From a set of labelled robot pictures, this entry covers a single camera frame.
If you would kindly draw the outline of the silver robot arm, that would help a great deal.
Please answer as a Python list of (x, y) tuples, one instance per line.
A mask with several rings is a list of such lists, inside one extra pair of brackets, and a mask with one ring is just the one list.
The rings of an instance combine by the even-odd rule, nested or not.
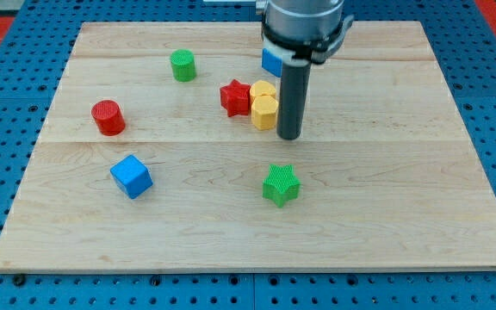
[(263, 47), (280, 59), (322, 65), (342, 46), (353, 15), (344, 0), (257, 0)]

